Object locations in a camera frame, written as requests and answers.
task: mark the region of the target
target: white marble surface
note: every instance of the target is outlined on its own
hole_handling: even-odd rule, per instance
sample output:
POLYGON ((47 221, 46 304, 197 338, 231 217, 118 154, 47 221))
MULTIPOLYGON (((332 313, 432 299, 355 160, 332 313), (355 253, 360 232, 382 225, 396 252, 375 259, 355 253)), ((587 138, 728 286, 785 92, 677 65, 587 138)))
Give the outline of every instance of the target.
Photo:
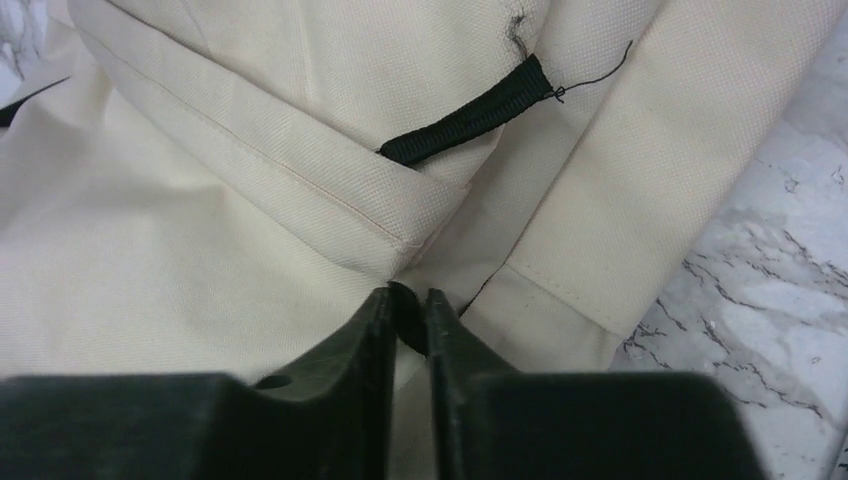
MULTIPOLYGON (((37 62, 45 18, 44 0, 0 0, 0 103, 37 62)), ((716 378, 774 479, 828 478, 846 448, 846 177, 848 17, 613 364, 716 378)))

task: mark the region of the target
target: gray marble pattern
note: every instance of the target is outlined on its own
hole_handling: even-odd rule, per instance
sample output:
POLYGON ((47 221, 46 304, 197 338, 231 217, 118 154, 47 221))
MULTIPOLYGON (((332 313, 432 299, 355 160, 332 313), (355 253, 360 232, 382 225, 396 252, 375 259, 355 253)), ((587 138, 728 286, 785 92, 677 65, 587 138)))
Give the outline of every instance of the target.
MULTIPOLYGON (((45 23, 44 0, 0 0, 0 99, 45 23)), ((715 378, 774 479, 848 478, 846 177, 848 17, 612 365, 715 378)))

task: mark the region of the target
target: garment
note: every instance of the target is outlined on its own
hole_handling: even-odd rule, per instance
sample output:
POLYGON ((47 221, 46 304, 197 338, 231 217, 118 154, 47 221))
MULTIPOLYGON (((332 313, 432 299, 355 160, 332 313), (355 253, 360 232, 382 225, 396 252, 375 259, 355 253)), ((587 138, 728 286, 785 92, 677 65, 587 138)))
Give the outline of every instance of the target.
MULTIPOLYGON (((253 382, 389 279, 519 368, 603 369, 846 3, 54 2, 18 98, 70 78, 0 140, 0 374, 253 382), (568 86, 630 41, 416 169, 374 153, 523 50, 568 86)), ((425 373, 402 352, 398 478, 429 475, 425 373)))

